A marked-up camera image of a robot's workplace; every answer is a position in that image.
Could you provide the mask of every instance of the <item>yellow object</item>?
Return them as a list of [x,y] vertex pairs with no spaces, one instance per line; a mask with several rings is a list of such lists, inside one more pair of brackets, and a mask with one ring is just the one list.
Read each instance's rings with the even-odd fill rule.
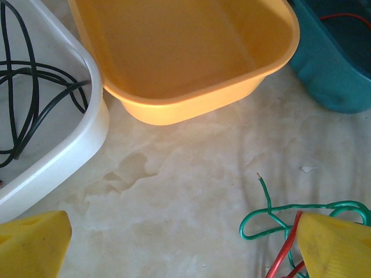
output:
[[305,213],[297,242],[310,278],[363,278],[371,273],[371,228]]
[[169,125],[249,95],[299,43],[286,0],[69,0],[104,87]]
[[71,233],[64,211],[1,224],[0,277],[57,277]]

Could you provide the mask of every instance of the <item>yellow plastic tub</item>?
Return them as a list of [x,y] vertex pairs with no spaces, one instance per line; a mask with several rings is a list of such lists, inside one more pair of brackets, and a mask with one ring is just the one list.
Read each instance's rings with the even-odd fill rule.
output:
[[69,0],[104,87],[169,125],[249,95],[299,43],[285,0]]

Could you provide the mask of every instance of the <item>water stain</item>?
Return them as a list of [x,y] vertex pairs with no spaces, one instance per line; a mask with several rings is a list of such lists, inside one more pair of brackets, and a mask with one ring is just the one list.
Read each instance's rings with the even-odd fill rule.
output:
[[143,153],[133,153],[120,162],[118,167],[107,173],[102,181],[87,186],[83,192],[84,197],[90,195],[121,194],[130,189],[139,179],[158,175],[146,172],[148,159]]
[[82,214],[82,215],[86,214],[90,206],[89,202],[84,201],[83,199],[79,198],[77,195],[70,195],[69,197],[65,198],[64,201],[67,204],[72,205],[74,210],[78,214]]

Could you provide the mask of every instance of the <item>wire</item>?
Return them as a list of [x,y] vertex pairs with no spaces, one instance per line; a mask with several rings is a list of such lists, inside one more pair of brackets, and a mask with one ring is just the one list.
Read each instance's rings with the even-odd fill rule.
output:
[[299,271],[305,267],[305,263],[304,261],[302,261],[301,263],[299,263],[291,272],[289,275],[287,275],[286,277],[283,277],[283,278],[294,278],[295,275],[297,275],[299,273]]
[[[267,199],[267,208],[259,209],[252,211],[249,213],[241,222],[239,226],[239,233],[241,237],[245,240],[256,240],[264,236],[268,236],[272,233],[277,233],[277,232],[284,232],[285,234],[285,240],[288,239],[289,233],[291,231],[292,226],[286,225],[281,219],[279,219],[276,215],[274,215],[274,212],[277,211],[284,211],[284,210],[289,210],[289,209],[298,209],[298,210],[304,210],[304,209],[329,209],[333,210],[330,213],[331,217],[338,216],[339,214],[345,212],[345,211],[354,211],[358,213],[361,218],[362,218],[362,224],[366,226],[371,226],[371,212],[370,210],[362,203],[357,202],[357,201],[341,201],[341,202],[334,202],[334,203],[329,203],[329,204],[288,204],[285,206],[278,206],[278,207],[272,207],[272,202],[271,198],[267,189],[267,186],[263,180],[263,178],[258,174],[259,181],[261,183],[261,186],[263,187],[263,191],[265,194],[265,198]],[[245,226],[248,224],[251,219],[257,215],[260,214],[268,214],[272,219],[274,219],[279,226],[268,229],[266,231],[258,232],[254,235],[246,235],[244,232]],[[288,258],[289,262],[292,266],[293,269],[297,268],[295,265],[292,252],[288,252]],[[306,275],[303,275],[302,273],[297,274],[300,278],[308,278],[309,275],[308,273]]]
[[282,261],[285,259],[285,257],[288,255],[288,253],[291,250],[292,245],[294,244],[295,237],[296,237],[296,230],[297,226],[299,224],[299,220],[303,212],[299,210],[296,214],[295,217],[295,222],[294,225],[292,226],[292,229],[289,233],[288,239],[286,240],[285,244],[283,245],[282,249],[278,253],[278,256],[276,260],[274,261],[271,269],[268,271],[267,277],[266,278],[274,278],[276,275],[279,266],[281,265]]
[[[29,61],[14,61],[10,49],[8,29],[6,25],[6,9],[9,9],[17,19],[21,28],[24,40],[26,42]],[[8,106],[10,129],[12,132],[13,147],[11,149],[0,150],[0,155],[8,155],[8,157],[0,163],[0,168],[7,166],[13,159],[18,159],[30,139],[46,118],[48,113],[67,95],[70,95],[72,102],[83,114],[88,109],[88,100],[82,89],[83,86],[90,84],[90,81],[78,82],[72,75],[56,68],[52,65],[46,65],[36,62],[34,50],[32,48],[31,38],[27,31],[27,27],[20,13],[7,0],[0,0],[0,21],[1,31],[5,49],[5,61],[0,61],[0,66],[6,66],[6,70],[0,70],[0,85],[8,83]],[[16,75],[29,75],[32,78],[31,103],[27,112],[26,119],[20,128],[20,133],[17,134],[15,108],[14,108],[14,80]],[[65,86],[66,89],[59,93],[46,107],[39,113],[40,95],[39,95],[39,79],[44,79],[55,84]],[[74,91],[78,90],[82,105],[78,102],[74,95]]]
[[353,13],[336,13],[336,14],[331,14],[329,16],[321,16],[319,19],[321,19],[321,20],[327,20],[327,19],[333,19],[335,17],[353,17],[354,19],[358,19],[361,22],[365,23],[366,26],[371,31],[371,23],[367,19],[365,19],[364,17],[359,16],[357,14],[353,14]]

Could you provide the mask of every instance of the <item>marble floor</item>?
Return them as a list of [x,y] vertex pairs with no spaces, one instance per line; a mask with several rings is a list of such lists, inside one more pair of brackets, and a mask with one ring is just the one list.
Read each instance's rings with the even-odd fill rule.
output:
[[[77,35],[67,0],[44,2]],[[371,112],[321,108],[290,67],[249,97],[172,126],[141,123],[104,98],[111,127],[102,149],[23,215],[68,212],[61,278],[263,277],[283,236],[239,235],[244,216],[266,206],[256,172],[276,206],[371,206]],[[262,217],[246,233],[272,225]]]

